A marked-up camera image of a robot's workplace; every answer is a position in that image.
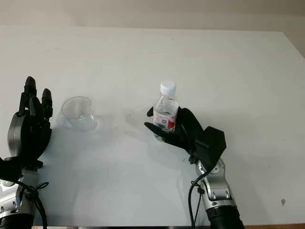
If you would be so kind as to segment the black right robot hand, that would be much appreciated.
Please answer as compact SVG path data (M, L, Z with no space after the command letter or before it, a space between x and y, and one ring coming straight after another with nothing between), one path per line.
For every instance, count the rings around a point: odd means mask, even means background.
M166 132L153 123L145 122L144 125L165 143L184 149L190 159L196 161L195 140L203 133L203 128L187 108L178 108L176 124L173 131Z

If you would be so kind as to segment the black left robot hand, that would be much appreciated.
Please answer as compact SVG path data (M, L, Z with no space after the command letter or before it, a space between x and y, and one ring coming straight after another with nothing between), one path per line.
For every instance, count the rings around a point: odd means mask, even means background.
M36 82L27 77L21 93L18 111L13 115L8 130L10 157L23 164L38 160L51 138L50 118L53 114L51 91L44 89L42 99L37 97Z

